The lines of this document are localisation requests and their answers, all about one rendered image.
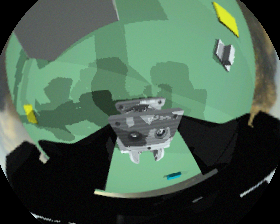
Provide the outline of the blue rectangular block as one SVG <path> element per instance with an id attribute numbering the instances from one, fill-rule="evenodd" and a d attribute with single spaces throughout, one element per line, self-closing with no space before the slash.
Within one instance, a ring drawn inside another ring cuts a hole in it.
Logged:
<path id="1" fill-rule="evenodd" d="M 181 172 L 172 173 L 172 175 L 168 175 L 168 180 L 175 180 L 176 177 L 180 177 Z"/>

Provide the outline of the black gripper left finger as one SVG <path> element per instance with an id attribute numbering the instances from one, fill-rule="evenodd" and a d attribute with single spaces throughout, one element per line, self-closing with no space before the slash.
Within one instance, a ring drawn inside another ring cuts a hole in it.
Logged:
<path id="1" fill-rule="evenodd" d="M 81 177 L 95 185 L 95 189 L 105 190 L 116 140 L 117 135 L 111 124 L 108 124 L 75 144 L 48 140 L 39 140 L 38 144 L 48 159 L 68 164 Z"/>

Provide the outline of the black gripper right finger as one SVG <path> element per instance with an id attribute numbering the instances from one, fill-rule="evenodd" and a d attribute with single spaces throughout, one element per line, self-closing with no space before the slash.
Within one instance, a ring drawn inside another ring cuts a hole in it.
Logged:
<path id="1" fill-rule="evenodd" d="M 209 171 L 214 171 L 214 164 L 224 155 L 226 147 L 229 147 L 233 135 L 240 131 L 241 127 L 249 124 L 250 112 L 226 121 L 226 123 L 211 123 L 193 117 L 181 117 L 179 131 L 183 137 L 189 151 L 192 152 L 193 159 L 196 160 L 197 167 L 200 168 L 203 176 Z"/>

